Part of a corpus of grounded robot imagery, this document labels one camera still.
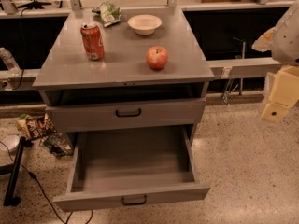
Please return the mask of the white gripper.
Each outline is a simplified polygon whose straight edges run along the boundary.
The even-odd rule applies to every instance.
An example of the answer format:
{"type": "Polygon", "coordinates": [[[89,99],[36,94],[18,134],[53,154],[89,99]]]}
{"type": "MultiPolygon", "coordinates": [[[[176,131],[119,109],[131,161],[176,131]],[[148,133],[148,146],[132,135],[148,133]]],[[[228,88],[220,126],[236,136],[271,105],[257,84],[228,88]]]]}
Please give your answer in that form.
{"type": "MultiPolygon", "coordinates": [[[[272,49],[274,60],[287,65],[299,65],[299,0],[294,1],[279,19],[276,27],[262,34],[251,48],[260,52],[272,49]]],[[[282,67],[274,74],[262,119],[278,123],[288,115],[298,101],[299,68],[282,67]]]]}

